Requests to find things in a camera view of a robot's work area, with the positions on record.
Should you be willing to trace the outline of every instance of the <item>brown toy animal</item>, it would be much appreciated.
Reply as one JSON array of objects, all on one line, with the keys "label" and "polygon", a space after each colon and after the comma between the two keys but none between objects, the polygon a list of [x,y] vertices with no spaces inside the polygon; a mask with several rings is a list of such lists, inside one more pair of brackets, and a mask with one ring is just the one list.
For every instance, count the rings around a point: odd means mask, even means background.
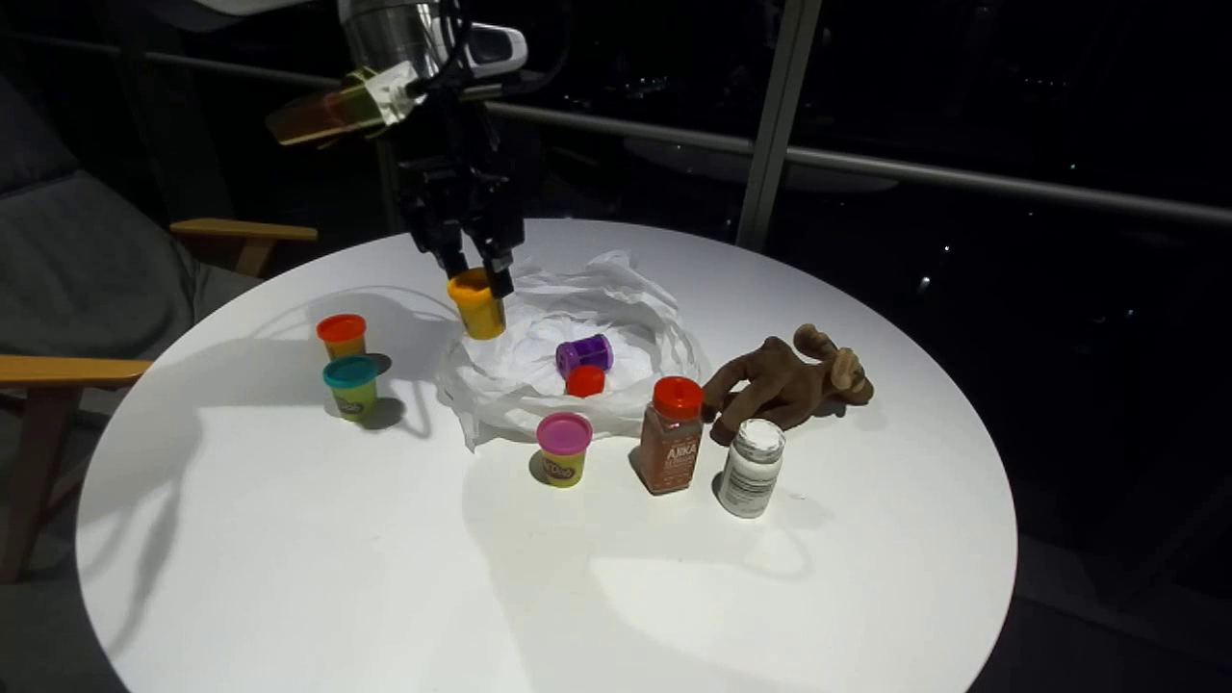
[{"label": "brown toy animal", "polygon": [[799,429],[809,416],[842,416],[846,406],[873,400],[873,380],[864,375],[854,349],[835,347],[814,323],[800,323],[795,342],[818,361],[800,361],[790,342],[770,334],[759,349],[732,360],[708,379],[704,421],[714,421],[708,437],[715,442],[728,447],[738,425],[754,416]]}]

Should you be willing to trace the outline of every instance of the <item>wooden chair armrest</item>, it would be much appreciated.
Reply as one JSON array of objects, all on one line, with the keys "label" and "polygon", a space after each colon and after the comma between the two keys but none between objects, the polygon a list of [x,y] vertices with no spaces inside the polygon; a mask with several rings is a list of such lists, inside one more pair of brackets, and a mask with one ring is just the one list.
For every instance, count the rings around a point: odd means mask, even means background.
[{"label": "wooden chair armrest", "polygon": [[117,391],[135,384],[149,361],[0,353],[0,391]]},{"label": "wooden chair armrest", "polygon": [[267,272],[274,247],[311,247],[321,238],[316,228],[253,222],[253,220],[224,220],[224,217],[172,220],[169,233],[183,235],[186,243],[238,243],[238,260],[231,271],[247,278]]}]

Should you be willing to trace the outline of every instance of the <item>green cup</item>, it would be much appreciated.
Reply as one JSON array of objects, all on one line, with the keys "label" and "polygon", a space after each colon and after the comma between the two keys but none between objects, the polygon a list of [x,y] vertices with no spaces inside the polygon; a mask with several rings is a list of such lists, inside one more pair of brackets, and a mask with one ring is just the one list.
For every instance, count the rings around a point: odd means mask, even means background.
[{"label": "green cup", "polygon": [[369,421],[376,412],[376,375],[382,367],[366,353],[338,360],[324,367],[324,384],[347,421]]}]

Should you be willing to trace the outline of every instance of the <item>red bottle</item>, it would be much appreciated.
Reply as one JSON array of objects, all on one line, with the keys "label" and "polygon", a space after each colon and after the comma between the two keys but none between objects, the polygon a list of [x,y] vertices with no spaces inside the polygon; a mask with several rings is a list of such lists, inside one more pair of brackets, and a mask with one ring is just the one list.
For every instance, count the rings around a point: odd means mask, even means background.
[{"label": "red bottle", "polygon": [[690,489],[701,450],[701,384],[690,379],[664,379],[645,416],[645,447],[631,465],[651,496]]}]

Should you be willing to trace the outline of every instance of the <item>table surface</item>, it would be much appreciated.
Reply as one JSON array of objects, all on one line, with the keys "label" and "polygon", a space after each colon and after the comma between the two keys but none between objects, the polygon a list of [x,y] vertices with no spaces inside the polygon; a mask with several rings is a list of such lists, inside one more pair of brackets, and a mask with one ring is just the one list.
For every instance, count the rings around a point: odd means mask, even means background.
[{"label": "table surface", "polygon": [[[172,342],[113,416],[77,570],[133,690],[968,690],[1010,609],[1016,518],[955,380],[846,292],[761,253],[631,222],[533,220],[521,271],[606,251],[668,287],[714,367],[814,319],[879,398],[785,441],[761,520],[708,482],[648,496],[637,441],[569,492],[528,442],[465,450],[435,400],[460,338],[414,238],[257,287]],[[364,314],[401,421],[326,412],[311,323]]]}]

